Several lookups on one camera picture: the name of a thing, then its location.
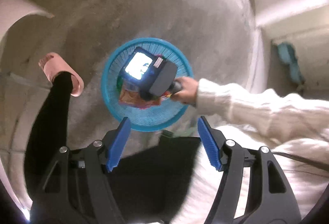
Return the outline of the white sweater forearm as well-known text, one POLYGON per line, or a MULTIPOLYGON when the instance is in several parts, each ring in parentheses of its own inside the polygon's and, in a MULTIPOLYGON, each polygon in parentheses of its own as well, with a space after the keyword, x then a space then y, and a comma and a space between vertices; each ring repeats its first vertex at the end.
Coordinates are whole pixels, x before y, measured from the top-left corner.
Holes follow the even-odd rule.
POLYGON ((218 85, 201 79, 196 105, 200 114, 218 114, 230 124, 250 125, 275 142, 312 139, 328 143, 328 101, 298 94, 280 97, 273 89, 252 94, 238 84, 218 85))

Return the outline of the right hand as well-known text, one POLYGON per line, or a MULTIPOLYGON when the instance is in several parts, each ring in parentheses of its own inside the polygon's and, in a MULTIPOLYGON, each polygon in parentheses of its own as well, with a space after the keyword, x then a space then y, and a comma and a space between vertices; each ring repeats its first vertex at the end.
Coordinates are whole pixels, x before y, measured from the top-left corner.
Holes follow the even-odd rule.
POLYGON ((180 77, 175 80, 182 86, 182 90, 172 94, 171 99, 182 104, 196 105, 198 81, 190 77, 180 77))

